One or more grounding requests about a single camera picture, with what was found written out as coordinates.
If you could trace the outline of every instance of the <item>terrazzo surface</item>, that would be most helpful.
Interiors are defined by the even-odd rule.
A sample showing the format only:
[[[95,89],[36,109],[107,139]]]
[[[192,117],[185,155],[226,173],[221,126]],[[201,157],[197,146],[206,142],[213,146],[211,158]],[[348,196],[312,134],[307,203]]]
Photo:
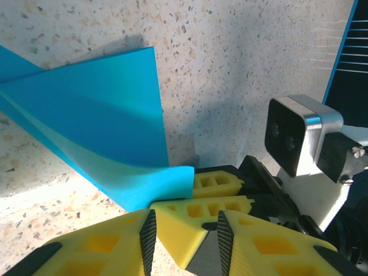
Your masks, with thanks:
[[[48,70],[154,46],[172,165],[276,173],[270,98],[321,100],[352,0],[0,0],[0,44]],[[0,114],[0,274],[47,240],[125,211]],[[152,275],[191,275],[156,245]]]

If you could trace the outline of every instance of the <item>blue foam sheet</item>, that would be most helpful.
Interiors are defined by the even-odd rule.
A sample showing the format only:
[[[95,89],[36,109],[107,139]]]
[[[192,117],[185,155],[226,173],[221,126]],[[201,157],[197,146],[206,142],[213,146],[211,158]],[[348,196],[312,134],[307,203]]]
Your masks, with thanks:
[[[153,48],[46,72],[14,59],[25,77],[0,79],[0,108],[119,205],[192,197],[194,169],[168,168]]]

